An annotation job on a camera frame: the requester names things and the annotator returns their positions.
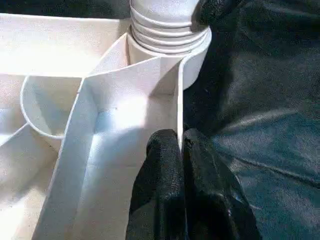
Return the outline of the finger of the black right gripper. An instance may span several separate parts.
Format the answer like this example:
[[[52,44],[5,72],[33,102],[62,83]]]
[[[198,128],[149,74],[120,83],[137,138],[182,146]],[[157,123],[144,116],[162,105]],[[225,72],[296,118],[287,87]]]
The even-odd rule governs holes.
[[[196,20],[202,25],[212,25],[232,12],[241,0],[200,0],[196,8]]]

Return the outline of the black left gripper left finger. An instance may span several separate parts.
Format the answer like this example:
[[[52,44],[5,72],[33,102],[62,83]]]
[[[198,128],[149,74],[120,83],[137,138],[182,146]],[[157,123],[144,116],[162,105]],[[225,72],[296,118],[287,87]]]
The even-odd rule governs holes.
[[[188,238],[183,162],[172,129],[154,132],[147,142],[146,158],[132,188],[125,238]]]

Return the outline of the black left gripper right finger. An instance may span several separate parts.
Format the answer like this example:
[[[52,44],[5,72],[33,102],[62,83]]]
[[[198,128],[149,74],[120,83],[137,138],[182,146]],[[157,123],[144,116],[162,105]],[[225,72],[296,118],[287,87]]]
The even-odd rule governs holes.
[[[196,129],[183,134],[183,166],[189,239],[262,238],[238,178]]]

